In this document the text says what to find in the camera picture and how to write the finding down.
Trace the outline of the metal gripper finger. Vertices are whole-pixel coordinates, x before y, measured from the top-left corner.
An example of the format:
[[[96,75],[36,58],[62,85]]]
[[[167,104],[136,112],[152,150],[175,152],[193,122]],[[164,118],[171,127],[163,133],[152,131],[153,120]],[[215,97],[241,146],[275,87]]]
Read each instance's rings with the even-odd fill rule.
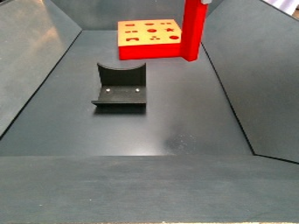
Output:
[[[203,4],[209,4],[209,3],[212,2],[212,0],[200,0],[200,2],[201,2]]]

